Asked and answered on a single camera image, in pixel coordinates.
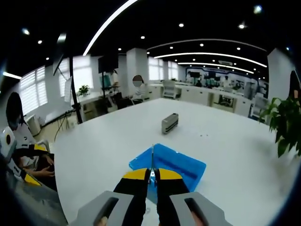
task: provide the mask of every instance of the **window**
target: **window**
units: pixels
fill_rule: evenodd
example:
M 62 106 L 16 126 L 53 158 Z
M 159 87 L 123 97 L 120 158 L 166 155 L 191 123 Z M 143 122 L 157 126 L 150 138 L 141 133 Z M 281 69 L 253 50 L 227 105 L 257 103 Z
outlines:
M 149 79 L 162 80 L 163 79 L 163 60 L 149 57 Z
M 168 79 L 179 79 L 178 64 L 175 62 L 168 62 Z
M 23 114 L 48 102 L 45 85 L 45 67 L 41 67 L 22 77 L 19 83 Z
M 65 96 L 65 82 L 70 78 L 69 59 L 64 59 L 59 69 L 63 73 L 59 75 L 60 93 L 61 97 Z M 78 92 L 81 86 L 88 85 L 93 88 L 92 68 L 90 63 L 90 56 L 77 56 L 73 58 L 73 79 L 75 92 Z

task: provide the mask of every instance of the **potted plant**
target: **potted plant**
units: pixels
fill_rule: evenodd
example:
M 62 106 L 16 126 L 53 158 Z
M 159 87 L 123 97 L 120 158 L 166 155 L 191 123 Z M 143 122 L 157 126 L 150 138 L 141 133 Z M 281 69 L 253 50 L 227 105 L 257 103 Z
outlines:
M 86 96 L 89 92 L 89 86 L 87 85 L 83 85 L 80 87 L 79 92 L 78 92 L 78 96 Z
M 268 109 L 260 114 L 260 121 L 269 118 L 270 131 L 276 132 L 278 158 L 288 153 L 293 147 L 301 156 L 301 108 L 297 98 L 281 100 L 273 98 Z

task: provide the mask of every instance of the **blue plastic tray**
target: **blue plastic tray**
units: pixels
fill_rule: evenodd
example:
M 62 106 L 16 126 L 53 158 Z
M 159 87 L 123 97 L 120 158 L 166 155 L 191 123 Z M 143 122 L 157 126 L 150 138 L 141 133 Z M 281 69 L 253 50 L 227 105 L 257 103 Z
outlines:
M 130 161 L 129 167 L 133 170 L 151 168 L 151 152 L 152 147 Z M 206 168 L 205 163 L 178 153 L 162 144 L 156 144 L 154 146 L 154 165 L 157 169 L 164 168 L 180 174 L 190 192 L 196 189 Z M 157 203 L 157 189 L 154 186 L 154 177 L 151 177 L 150 180 L 151 184 L 148 190 L 151 193 L 155 193 L 151 194 L 153 197 L 151 201 Z

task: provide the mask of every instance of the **ceiling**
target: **ceiling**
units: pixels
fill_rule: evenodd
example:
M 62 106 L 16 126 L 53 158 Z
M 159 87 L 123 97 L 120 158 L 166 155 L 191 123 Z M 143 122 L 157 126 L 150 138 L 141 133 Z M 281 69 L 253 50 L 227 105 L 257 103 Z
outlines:
M 82 55 L 100 26 L 126 0 L 102 1 L 50 1 L 32 5 L 12 0 L 3 9 L 0 65 L 2 71 L 23 76 L 42 66 L 52 64 L 55 44 L 61 32 L 67 32 L 67 51 Z M 187 52 L 210 52 L 248 58 L 267 65 L 266 56 L 275 47 L 300 59 L 301 44 L 295 34 L 298 24 L 297 7 L 261 4 L 263 13 L 255 15 L 257 2 L 218 3 L 192 0 L 175 3 L 174 0 L 139 0 L 120 14 L 100 35 L 89 54 L 101 56 L 108 53 L 126 53 L 138 47 L 149 49 L 150 56 Z M 244 22 L 247 28 L 240 30 Z M 27 28 L 30 35 L 21 32 Z M 266 51 L 237 42 L 248 43 Z M 225 60 L 236 67 L 254 71 L 255 78 L 268 74 L 268 69 L 245 60 L 224 56 L 171 56 L 164 60 L 180 62 L 213 63 Z M 1 91 L 9 89 L 19 80 L 1 78 Z

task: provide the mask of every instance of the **curved led light strip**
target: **curved led light strip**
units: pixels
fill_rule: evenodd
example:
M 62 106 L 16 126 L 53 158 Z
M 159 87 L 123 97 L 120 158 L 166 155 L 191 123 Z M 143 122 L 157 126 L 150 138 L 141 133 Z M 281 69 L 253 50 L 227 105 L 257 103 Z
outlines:
M 7 72 L 3 72 L 4 76 L 10 77 L 10 78 L 14 78 L 14 79 L 21 79 L 22 77 L 11 74 L 11 73 L 7 73 Z
M 252 71 L 248 71 L 239 67 L 232 67 L 232 66 L 227 66 L 227 65 L 218 65 L 218 64 L 210 64 L 210 63 L 178 63 L 179 65 L 209 65 L 209 66 L 217 66 L 217 67 L 227 67 L 227 68 L 231 68 L 231 69 L 236 69 L 236 70 L 240 70 L 243 72 L 248 72 L 251 74 L 254 74 L 254 72 Z
M 261 63 L 259 63 L 257 61 L 254 61 L 254 60 L 250 60 L 250 59 L 243 58 L 243 57 L 240 57 L 240 56 L 223 54 L 223 53 L 174 53 L 174 54 L 168 54 L 168 55 L 162 55 L 162 56 L 155 56 L 155 59 L 164 58 L 164 57 L 183 56 L 183 55 L 212 55 L 212 56 L 232 57 L 232 58 L 236 58 L 236 59 L 240 59 L 240 60 L 249 61 L 251 63 L 260 65 L 262 67 L 267 67 L 266 65 L 261 64 Z
M 190 41 L 227 41 L 227 42 L 234 42 L 234 43 L 239 43 L 239 44 L 242 44 L 242 45 L 251 46 L 253 48 L 257 48 L 257 49 L 260 49 L 262 51 L 267 52 L 265 49 L 260 48 L 258 46 L 254 46 L 254 45 L 251 45 L 251 44 L 248 44 L 248 43 L 245 43 L 245 42 L 241 42 L 241 41 L 234 41 L 234 40 L 228 40 L 228 39 L 190 39 L 190 40 L 174 41 L 174 42 L 170 42 L 170 43 L 165 43 L 165 44 L 162 44 L 162 45 L 154 46 L 154 47 L 148 48 L 147 50 L 150 50 L 150 49 L 153 49 L 153 48 L 162 47 L 162 46 L 169 46 L 169 45 L 176 44 L 176 43 L 190 42 Z
M 107 20 L 106 22 L 104 22 L 104 24 L 99 28 L 99 30 L 96 32 L 96 34 L 94 35 L 93 39 L 90 41 L 88 47 L 86 48 L 83 56 L 87 55 L 89 50 L 91 49 L 91 47 L 93 46 L 94 42 L 98 39 L 98 37 L 101 35 L 101 33 L 103 33 L 103 31 L 107 28 L 107 26 L 109 26 L 110 23 L 112 23 L 112 21 L 118 17 L 124 10 L 126 10 L 128 7 L 130 7 L 131 5 L 133 5 L 135 2 L 137 2 L 138 0 L 129 0 L 126 3 L 124 3 L 122 6 L 120 6 L 119 9 L 117 9 Z

